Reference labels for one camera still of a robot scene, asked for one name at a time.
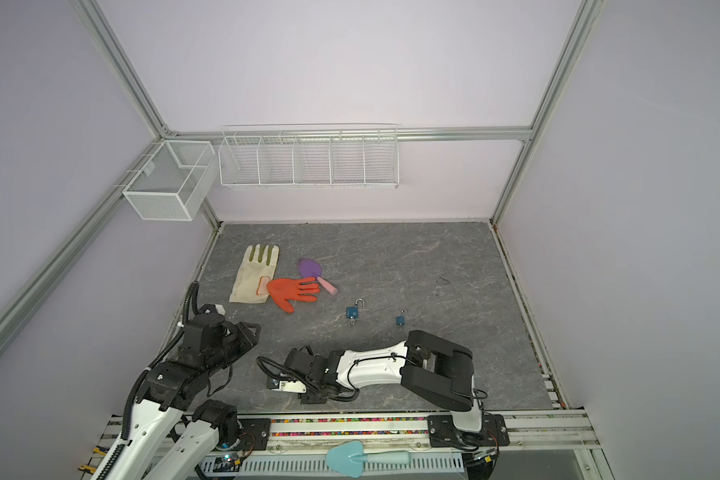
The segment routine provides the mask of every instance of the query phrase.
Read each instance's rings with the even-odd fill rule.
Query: white and green glove
[[[278,245],[248,245],[246,254],[237,271],[235,285],[232,287],[230,302],[237,303],[264,303],[269,297],[266,288],[262,288],[261,295],[257,293],[259,283],[263,276],[271,279],[275,276],[277,257],[280,255]]]

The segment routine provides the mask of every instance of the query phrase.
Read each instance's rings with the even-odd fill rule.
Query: pink trowel handle
[[[323,277],[321,277],[321,276],[317,277],[317,282],[319,282],[320,285],[322,285],[322,287],[324,289],[326,289],[328,291],[328,293],[331,294],[331,296],[335,296],[336,293],[338,293],[338,288],[336,288],[335,286],[328,283],[328,281],[326,279],[324,279]]]

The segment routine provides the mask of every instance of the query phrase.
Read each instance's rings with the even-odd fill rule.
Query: white wire basket
[[[241,189],[397,187],[397,132],[385,127],[225,132],[219,146],[221,184]]]
[[[209,141],[164,140],[123,195],[144,220],[192,220],[219,170]]]

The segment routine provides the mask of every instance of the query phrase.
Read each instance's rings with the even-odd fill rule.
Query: orange glove
[[[276,278],[266,284],[266,289],[272,300],[288,313],[293,313],[293,305],[288,300],[297,300],[299,302],[316,302],[317,297],[314,295],[304,295],[304,293],[317,293],[320,286],[314,282],[315,277],[302,278],[295,280],[293,278]]]

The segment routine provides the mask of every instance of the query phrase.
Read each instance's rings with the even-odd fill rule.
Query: teal trowel handle
[[[359,459],[370,463],[393,463],[395,465],[407,465],[411,463],[411,454],[404,450],[395,452],[366,453],[359,456]]]

